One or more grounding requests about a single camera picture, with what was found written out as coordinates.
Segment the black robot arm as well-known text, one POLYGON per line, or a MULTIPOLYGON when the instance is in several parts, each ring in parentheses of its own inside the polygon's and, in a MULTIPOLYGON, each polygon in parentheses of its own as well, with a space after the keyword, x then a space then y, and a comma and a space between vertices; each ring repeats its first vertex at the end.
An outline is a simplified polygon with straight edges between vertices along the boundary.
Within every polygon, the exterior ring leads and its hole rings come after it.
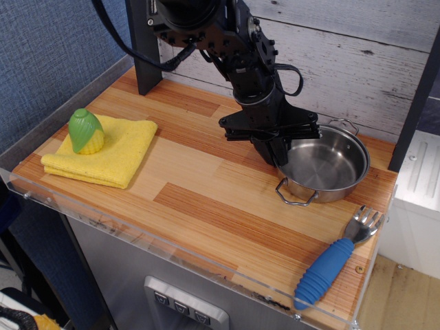
POLYGON ((220 119, 227 140, 249 140, 268 164, 283 166, 292 140, 319 138, 317 114, 289 104, 278 75, 298 69, 276 62, 275 42, 243 1, 149 1, 146 20, 157 38, 198 49, 231 83, 242 110, 220 119))

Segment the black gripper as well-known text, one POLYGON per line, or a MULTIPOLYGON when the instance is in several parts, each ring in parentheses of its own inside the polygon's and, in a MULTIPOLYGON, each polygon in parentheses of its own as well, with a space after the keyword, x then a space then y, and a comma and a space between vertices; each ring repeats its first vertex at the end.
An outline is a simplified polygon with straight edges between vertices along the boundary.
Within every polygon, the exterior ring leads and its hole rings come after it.
POLYGON ((234 99, 241 110, 221 118, 219 126, 225 129, 228 140, 251 139, 257 153, 271 166, 289 162, 290 140, 320 137, 318 115, 289 104, 275 87, 259 96, 234 99))

